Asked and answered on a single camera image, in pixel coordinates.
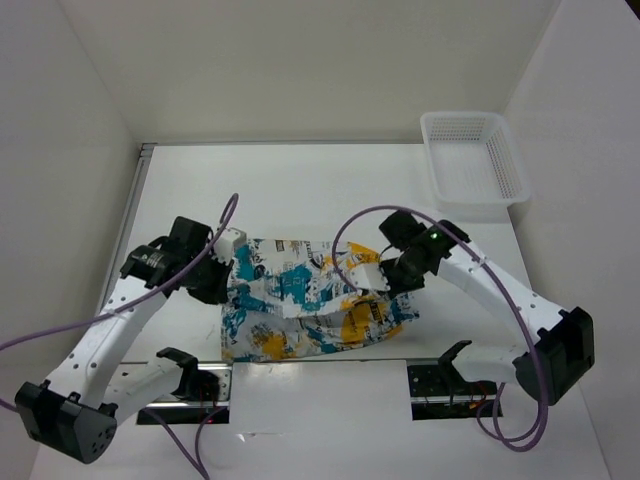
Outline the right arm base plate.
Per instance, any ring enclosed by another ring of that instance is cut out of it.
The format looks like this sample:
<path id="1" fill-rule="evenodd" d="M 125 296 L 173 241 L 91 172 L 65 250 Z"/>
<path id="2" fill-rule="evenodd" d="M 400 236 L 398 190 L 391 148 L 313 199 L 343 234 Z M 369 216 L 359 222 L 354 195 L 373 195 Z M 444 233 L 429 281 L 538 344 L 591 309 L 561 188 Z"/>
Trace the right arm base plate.
<path id="1" fill-rule="evenodd" d="M 493 382 L 450 387 L 435 361 L 406 366 L 413 421 L 490 417 L 497 393 Z"/>

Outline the printed white shorts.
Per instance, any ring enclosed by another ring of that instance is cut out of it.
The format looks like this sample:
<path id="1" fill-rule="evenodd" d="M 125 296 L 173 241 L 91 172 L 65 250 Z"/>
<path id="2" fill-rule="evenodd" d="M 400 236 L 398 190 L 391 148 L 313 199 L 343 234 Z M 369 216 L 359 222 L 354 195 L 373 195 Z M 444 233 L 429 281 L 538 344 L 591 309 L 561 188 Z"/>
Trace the printed white shorts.
<path id="1" fill-rule="evenodd" d="M 379 257 L 353 242 L 248 240 L 235 252 L 221 308 L 223 361 L 301 359 L 397 335 L 420 315 L 412 297 L 358 293 L 341 278 Z"/>

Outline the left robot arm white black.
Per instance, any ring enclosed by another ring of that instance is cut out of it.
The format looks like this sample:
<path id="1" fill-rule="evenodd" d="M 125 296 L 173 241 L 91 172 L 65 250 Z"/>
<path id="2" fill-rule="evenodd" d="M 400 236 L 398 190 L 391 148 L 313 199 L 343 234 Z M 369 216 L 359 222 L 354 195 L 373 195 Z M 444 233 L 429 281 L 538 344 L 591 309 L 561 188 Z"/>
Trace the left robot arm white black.
<path id="1" fill-rule="evenodd" d="M 175 219 L 171 231 L 134 249 L 96 322 L 67 358 L 41 383 L 24 383 L 15 405 L 28 436 L 83 464 L 104 454 L 129 417 L 165 396 L 181 401 L 198 394 L 216 401 L 218 377 L 196 356 L 164 347 L 140 369 L 118 370 L 134 340 L 170 295 L 184 289 L 197 301 L 221 305 L 244 232 L 213 231 Z"/>

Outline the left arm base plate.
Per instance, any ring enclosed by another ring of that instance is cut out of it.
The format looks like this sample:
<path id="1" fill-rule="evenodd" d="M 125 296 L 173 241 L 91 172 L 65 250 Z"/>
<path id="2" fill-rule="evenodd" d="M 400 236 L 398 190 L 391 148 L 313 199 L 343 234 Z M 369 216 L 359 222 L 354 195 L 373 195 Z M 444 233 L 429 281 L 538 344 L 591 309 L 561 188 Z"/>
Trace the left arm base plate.
<path id="1" fill-rule="evenodd" d="M 232 367 L 201 363 L 199 375 L 196 387 L 186 397 L 162 395 L 137 414 L 136 424 L 159 425 L 159 420 L 163 420 L 167 425 L 198 425 L 209 414 L 212 417 L 205 421 L 206 424 L 226 424 L 229 421 Z"/>

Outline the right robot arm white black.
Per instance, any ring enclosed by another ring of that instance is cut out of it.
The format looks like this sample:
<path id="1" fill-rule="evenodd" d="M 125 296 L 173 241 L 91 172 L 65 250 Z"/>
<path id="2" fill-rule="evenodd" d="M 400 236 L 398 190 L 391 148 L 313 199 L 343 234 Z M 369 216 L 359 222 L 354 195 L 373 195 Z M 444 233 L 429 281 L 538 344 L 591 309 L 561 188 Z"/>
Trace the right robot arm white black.
<path id="1" fill-rule="evenodd" d="M 524 348 L 483 349 L 459 341 L 439 359 L 440 385 L 460 393 L 475 381 L 514 383 L 531 398 L 556 404 L 595 363 L 594 325 L 580 307 L 566 310 L 491 261 L 457 225 L 427 227 L 408 212 L 379 227 L 400 256 L 381 264 L 391 296 L 424 288 L 427 275 L 465 292 L 525 341 Z"/>

